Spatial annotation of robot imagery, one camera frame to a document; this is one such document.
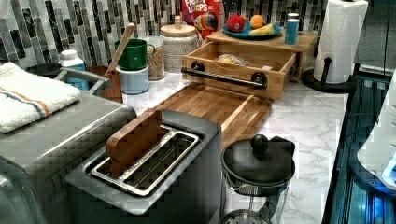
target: fruit bowl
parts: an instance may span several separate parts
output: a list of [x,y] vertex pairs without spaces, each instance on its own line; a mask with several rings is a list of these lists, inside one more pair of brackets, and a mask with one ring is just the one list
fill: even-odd
[[249,35],[248,33],[252,30],[250,27],[249,22],[245,24],[245,28],[242,30],[240,33],[234,33],[228,30],[227,25],[224,24],[221,27],[222,31],[229,36],[238,38],[238,39],[246,39],[246,40],[266,40],[266,39],[271,39],[274,38],[278,35],[280,35],[280,32],[282,31],[281,28],[277,25],[274,25],[275,32],[271,35]]

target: paper towel holder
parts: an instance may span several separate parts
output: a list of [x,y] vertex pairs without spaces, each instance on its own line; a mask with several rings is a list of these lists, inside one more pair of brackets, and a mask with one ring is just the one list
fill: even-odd
[[309,69],[303,73],[302,82],[305,86],[315,90],[327,93],[350,93],[356,88],[356,80],[353,76],[349,76],[346,82],[331,84],[326,83],[327,75],[329,74],[330,64],[332,58],[327,57],[324,59],[324,67],[320,81],[314,78],[314,69]]

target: french press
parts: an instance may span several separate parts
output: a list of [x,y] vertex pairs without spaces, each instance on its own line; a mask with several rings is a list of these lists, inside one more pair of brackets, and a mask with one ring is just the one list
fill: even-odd
[[294,175],[295,145],[257,134],[232,143],[221,154],[220,223],[278,223]]

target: red apple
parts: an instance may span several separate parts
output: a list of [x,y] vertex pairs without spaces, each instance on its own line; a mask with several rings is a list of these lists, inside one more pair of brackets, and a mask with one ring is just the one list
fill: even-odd
[[245,27],[245,18],[239,16],[238,13],[234,13],[228,20],[227,20],[227,29],[231,32],[242,32]]

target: tile backsplash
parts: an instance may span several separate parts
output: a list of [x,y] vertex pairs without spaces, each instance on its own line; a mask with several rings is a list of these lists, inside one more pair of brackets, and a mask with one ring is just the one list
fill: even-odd
[[[297,12],[300,30],[320,31],[326,2],[224,0],[220,14],[261,14],[283,26],[287,14]],[[75,49],[88,67],[108,64],[126,23],[137,25],[134,37],[158,35],[161,26],[174,22],[180,6],[179,0],[2,0],[0,63],[26,68],[58,62],[63,50]]]

